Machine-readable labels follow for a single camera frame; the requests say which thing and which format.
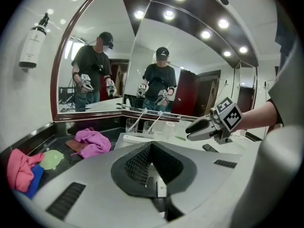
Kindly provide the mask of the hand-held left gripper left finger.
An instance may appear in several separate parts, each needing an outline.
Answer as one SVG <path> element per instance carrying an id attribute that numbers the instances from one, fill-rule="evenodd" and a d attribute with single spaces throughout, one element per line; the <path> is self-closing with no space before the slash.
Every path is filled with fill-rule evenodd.
<path id="1" fill-rule="evenodd" d="M 150 199 L 129 196 L 111 177 L 112 164 L 139 148 L 130 145 L 106 154 L 82 160 L 58 175 L 35 195 L 32 213 L 48 227 L 54 228 L 160 228 L 167 221 Z M 47 208 L 73 182 L 84 190 L 63 220 L 47 212 Z"/>

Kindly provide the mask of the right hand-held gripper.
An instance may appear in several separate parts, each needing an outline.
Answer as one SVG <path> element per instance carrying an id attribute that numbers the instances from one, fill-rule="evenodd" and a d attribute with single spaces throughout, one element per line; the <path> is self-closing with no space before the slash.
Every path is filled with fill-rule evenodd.
<path id="1" fill-rule="evenodd" d="M 187 139 L 203 141 L 213 137 L 218 144 L 228 143 L 232 131 L 238 126 L 242 117 L 238 105 L 231 98 L 226 97 L 211 108 L 209 116 L 196 119 L 186 128 Z"/>

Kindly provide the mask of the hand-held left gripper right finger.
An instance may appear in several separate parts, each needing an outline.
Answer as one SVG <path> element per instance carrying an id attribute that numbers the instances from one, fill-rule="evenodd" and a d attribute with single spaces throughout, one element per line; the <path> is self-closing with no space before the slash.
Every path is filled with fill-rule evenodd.
<path id="1" fill-rule="evenodd" d="M 165 228 L 288 226 L 284 202 L 292 197 L 303 163 L 302 127 L 274 130 L 239 156 L 172 149 L 195 162 L 197 175 L 184 192 L 167 197 L 174 220 Z"/>

